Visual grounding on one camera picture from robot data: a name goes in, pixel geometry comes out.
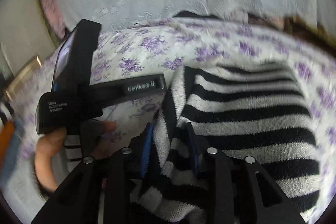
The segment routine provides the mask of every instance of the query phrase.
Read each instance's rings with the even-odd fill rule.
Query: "orange object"
[[[14,124],[10,121],[6,122],[0,133],[0,168],[5,158],[5,152],[14,132]]]

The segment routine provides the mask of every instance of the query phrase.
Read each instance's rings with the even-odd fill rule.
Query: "black and white striped fabric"
[[[254,156],[305,220],[319,196],[319,163],[310,113],[283,64],[181,67],[158,112],[148,171],[131,194],[135,223],[203,224],[207,182],[197,180],[179,128],[228,156]]]

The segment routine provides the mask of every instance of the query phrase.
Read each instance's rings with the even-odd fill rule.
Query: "silver screw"
[[[246,161],[248,164],[253,164],[253,163],[255,163],[255,158],[252,157],[252,156],[247,156],[247,157],[245,158],[245,161]]]
[[[93,162],[93,158],[92,158],[92,157],[85,157],[85,158],[83,159],[83,162],[84,162],[85,164],[90,164],[90,163]]]
[[[214,148],[214,147],[209,147],[209,148],[207,149],[207,152],[208,152],[209,154],[214,155],[214,154],[217,154],[218,150],[217,150],[216,148]]]
[[[130,147],[124,147],[122,150],[121,150],[121,153],[127,155],[127,154],[130,154],[132,153],[132,149]]]

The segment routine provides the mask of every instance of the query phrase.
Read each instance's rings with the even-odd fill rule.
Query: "blue cloth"
[[[16,117],[14,121],[14,132],[6,149],[5,158],[0,170],[0,189],[3,189],[5,187],[6,183],[11,177],[12,172],[14,171],[17,161],[17,153],[24,132],[25,130],[22,126],[22,121]]]

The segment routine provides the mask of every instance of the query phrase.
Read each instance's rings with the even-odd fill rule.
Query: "pink fabric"
[[[41,6],[50,26],[59,38],[65,35],[65,23],[56,0],[41,0]]]

